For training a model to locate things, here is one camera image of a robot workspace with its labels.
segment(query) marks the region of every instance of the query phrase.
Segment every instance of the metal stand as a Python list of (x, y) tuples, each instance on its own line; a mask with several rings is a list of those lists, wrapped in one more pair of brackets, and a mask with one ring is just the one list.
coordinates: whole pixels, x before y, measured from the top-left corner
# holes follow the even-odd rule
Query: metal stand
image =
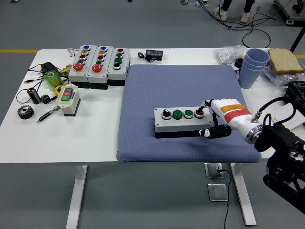
[(77, 229), (81, 211), (81, 199), (85, 186), (87, 166), (74, 166), (71, 168), (75, 175), (74, 189), (68, 214), (66, 229)]
[(294, 44), (291, 46), (290, 51), (292, 51), (292, 52), (295, 51), (295, 48), (297, 47), (297, 45), (298, 45), (299, 42), (301, 41), (301, 39), (302, 39), (304, 33), (305, 33), (305, 26), (302, 27), (302, 29), (301, 29), (299, 35), (297, 36), (297, 38), (296, 38)]
[(244, 183), (244, 177), (241, 171), (245, 165), (248, 165), (248, 163), (230, 163), (240, 207), (243, 212), (244, 223), (246, 226), (255, 226), (256, 221), (254, 213), (247, 192), (246, 184)]
[(300, 13), (296, 13), (296, 10), (292, 8), (294, 5), (293, 1), (289, 1), (274, 0), (274, 5), (277, 5), (287, 18), (286, 24), (293, 25), (294, 21), (305, 21), (305, 7), (303, 7)]

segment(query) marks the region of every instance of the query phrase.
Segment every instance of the pen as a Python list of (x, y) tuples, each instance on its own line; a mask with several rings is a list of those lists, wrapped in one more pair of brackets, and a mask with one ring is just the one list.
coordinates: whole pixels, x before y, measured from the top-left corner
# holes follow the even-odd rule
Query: pen
[(47, 113), (45, 113), (43, 116), (41, 116), (37, 123), (42, 122), (43, 120), (45, 120), (47, 117), (49, 117), (51, 114), (53, 114), (55, 111), (58, 111), (60, 109), (59, 106), (54, 107), (52, 110), (48, 111)]

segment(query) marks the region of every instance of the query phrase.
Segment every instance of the white table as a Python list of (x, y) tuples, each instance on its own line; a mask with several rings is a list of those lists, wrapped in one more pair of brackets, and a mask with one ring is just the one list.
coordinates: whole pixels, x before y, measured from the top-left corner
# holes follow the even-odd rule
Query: white table
[[(171, 64), (200, 65), (219, 64), (213, 49), (161, 49), (163, 60), (147, 63), (138, 58), (138, 52), (146, 49), (131, 49), (131, 64)], [(73, 63), (66, 49), (43, 49), (37, 52), (31, 67), (51, 62), (59, 68)], [(37, 79), (35, 72), (27, 72), (24, 80)], [(19, 90), (34, 86), (35, 83), (22, 83)], [(22, 120), (17, 110), (22, 106), (13, 100), (0, 126), (0, 164), (52, 164), (71, 165), (75, 174), (75, 184), (66, 228), (77, 228), (82, 192), (86, 177), (87, 165), (101, 162), (116, 162), (117, 137), (124, 87), (110, 86), (108, 90), (79, 89), (81, 103), (76, 117), (65, 117), (61, 111), (53, 114), (40, 124), (40, 116), (55, 106), (50, 104), (27, 103), (34, 109), (34, 116)], [(259, 79), (250, 89), (242, 89), (249, 111), (253, 114), (266, 102), (283, 96), (285, 90), (278, 90), (265, 79)], [(53, 97), (47, 85), (43, 83), (39, 95)], [(28, 95), (23, 91), (18, 99), (27, 101)], [(294, 132), (302, 136), (304, 127)], [(267, 159), (274, 150), (262, 153)], [(231, 163), (235, 184), (241, 201), (246, 225), (256, 225), (244, 179), (241, 173), (242, 164)]]

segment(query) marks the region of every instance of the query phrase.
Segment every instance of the plastic bag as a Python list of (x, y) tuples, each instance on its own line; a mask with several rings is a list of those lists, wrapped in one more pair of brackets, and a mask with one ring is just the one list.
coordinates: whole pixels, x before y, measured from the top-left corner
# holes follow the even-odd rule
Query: plastic bag
[(238, 58), (244, 58), (248, 49), (245, 46), (225, 46), (221, 48), (214, 48), (215, 53), (221, 64), (223, 63), (235, 63)]
[(300, 74), (282, 74), (275, 75), (272, 71), (272, 67), (267, 65), (263, 70), (264, 75), (274, 84), (274, 86), (282, 87), (287, 85), (291, 81), (304, 81), (304, 73)]

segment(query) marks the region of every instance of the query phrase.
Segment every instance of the gray floor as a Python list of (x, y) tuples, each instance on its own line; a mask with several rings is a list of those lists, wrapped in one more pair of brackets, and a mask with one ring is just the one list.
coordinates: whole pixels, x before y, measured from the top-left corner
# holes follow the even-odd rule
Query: gray floor
[[(9, 2), (0, 0), (0, 49), (78, 48), (82, 44), (212, 48), (241, 45), (247, 33), (229, 31), (202, 9), (181, 6), (179, 0)], [(212, 11), (217, 3), (209, 2), (208, 9)], [(228, 19), (238, 22), (243, 6), (243, 0), (234, 0)], [(255, 12), (273, 15), (277, 9), (271, 0), (257, 0), (251, 15)], [(275, 18), (258, 28), (270, 35), (270, 47), (289, 49), (301, 27), (286, 26), (279, 14)], [(264, 47), (268, 39), (255, 31), (245, 42)], [(305, 54), (304, 38), (295, 54)], [(0, 53), (0, 122), (34, 56)], [(208, 200), (211, 181), (203, 168), (203, 163), (90, 166), (79, 228), (222, 228), (226, 205)], [(74, 183), (68, 167), (2, 166), (0, 173), (0, 228), (65, 228)], [(303, 228), (304, 215), (263, 184), (264, 174), (262, 162), (251, 165), (244, 176), (258, 224), (255, 228)], [(228, 178), (215, 182), (227, 184)], [(244, 228), (233, 184), (227, 228)]]

